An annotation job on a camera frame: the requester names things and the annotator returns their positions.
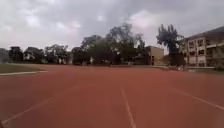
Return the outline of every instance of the sky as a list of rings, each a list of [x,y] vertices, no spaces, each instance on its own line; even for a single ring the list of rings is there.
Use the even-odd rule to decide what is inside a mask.
[[[223,0],[0,0],[0,47],[71,49],[125,22],[144,35],[146,45],[159,46],[161,24],[188,37],[223,26],[223,8]]]

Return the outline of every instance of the white lane line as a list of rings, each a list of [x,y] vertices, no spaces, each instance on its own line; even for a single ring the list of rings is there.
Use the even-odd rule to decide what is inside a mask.
[[[135,121],[134,121],[133,116],[131,114],[131,110],[130,110],[130,106],[128,104],[127,97],[125,95],[124,89],[122,89],[122,88],[121,88],[121,93],[122,93],[122,96],[123,96],[123,99],[124,99],[124,102],[125,102],[125,107],[126,107],[126,110],[127,110],[127,113],[128,113],[129,121],[131,123],[131,127],[136,128],[136,124],[135,124]]]
[[[12,75],[23,75],[23,74],[35,74],[35,73],[38,73],[38,72],[47,72],[47,71],[1,73],[0,76],[12,76]]]
[[[43,106],[43,105],[46,105],[46,104],[52,102],[53,100],[55,100],[55,99],[57,99],[57,98],[59,98],[59,97],[62,97],[63,95],[69,93],[70,91],[72,91],[72,90],[74,90],[74,89],[77,89],[76,87],[77,87],[77,86],[75,86],[75,87],[73,87],[73,88],[70,88],[70,89],[68,89],[68,90],[66,90],[66,91],[64,91],[64,92],[62,92],[62,93],[60,93],[60,94],[58,94],[57,96],[53,96],[53,97],[51,97],[51,98],[48,98],[48,99],[46,99],[46,100],[40,102],[39,104],[36,104],[36,105],[34,105],[34,106],[32,106],[32,107],[26,109],[26,110],[23,111],[23,112],[17,113],[17,114],[15,114],[15,115],[13,115],[12,117],[10,117],[10,118],[8,118],[8,119],[6,119],[6,120],[3,120],[3,121],[2,121],[2,124],[6,124],[6,123],[8,123],[8,122],[10,122],[10,121],[12,121],[12,120],[14,120],[14,119],[16,119],[16,118],[19,118],[19,117],[23,116],[24,114],[26,114],[26,113],[28,113],[28,112],[30,112],[30,111],[32,111],[32,110],[35,110],[35,109],[37,109],[37,108],[39,108],[39,107],[41,107],[41,106]]]
[[[211,102],[209,102],[209,101],[206,101],[206,100],[201,99],[201,98],[199,98],[199,97],[193,96],[193,95],[191,95],[191,94],[189,94],[189,93],[180,91],[180,90],[178,90],[178,89],[175,89],[175,91],[176,91],[177,93],[181,94],[181,95],[191,97],[191,98],[193,98],[193,99],[195,99],[195,100],[197,100],[197,101],[203,102],[203,103],[205,103],[205,104],[207,104],[207,105],[210,105],[210,106],[212,106],[212,107],[216,107],[216,108],[218,108],[218,109],[224,110],[224,107],[223,107],[223,106],[220,106],[220,105],[211,103]]]

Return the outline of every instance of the green tree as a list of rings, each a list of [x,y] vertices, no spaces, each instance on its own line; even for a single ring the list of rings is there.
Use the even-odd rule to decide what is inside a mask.
[[[90,56],[87,51],[84,51],[80,47],[74,47],[72,49],[72,63],[75,65],[80,65],[84,62],[89,63]]]
[[[144,41],[140,34],[134,34],[130,24],[123,24],[119,27],[114,27],[107,34],[107,41],[111,42],[113,50],[117,51],[124,61],[133,61],[137,55],[135,46],[141,43],[144,47]]]
[[[167,28],[161,25],[156,38],[158,44],[168,48],[171,65],[179,66],[184,64],[183,55],[179,51],[183,36],[178,34],[173,25],[168,25]]]
[[[44,56],[48,63],[64,64],[69,61],[69,55],[67,53],[67,45],[54,44],[47,46],[44,49]]]
[[[0,48],[0,63],[9,62],[8,50]]]
[[[44,52],[42,49],[28,47],[24,52],[24,60],[32,63],[42,63]]]
[[[23,61],[23,52],[19,46],[12,46],[9,50],[9,58],[13,62],[21,62]]]

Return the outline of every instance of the red running track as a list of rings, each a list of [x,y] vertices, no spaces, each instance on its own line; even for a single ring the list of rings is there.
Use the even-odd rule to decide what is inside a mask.
[[[31,65],[0,76],[6,128],[224,128],[224,77],[150,68]]]

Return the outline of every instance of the green grass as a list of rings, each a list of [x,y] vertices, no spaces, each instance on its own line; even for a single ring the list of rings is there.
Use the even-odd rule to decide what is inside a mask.
[[[43,71],[43,70],[20,65],[0,64],[0,73],[32,72],[32,71]]]
[[[215,74],[215,75],[224,75],[224,71],[216,71],[214,69],[196,69],[195,72]]]

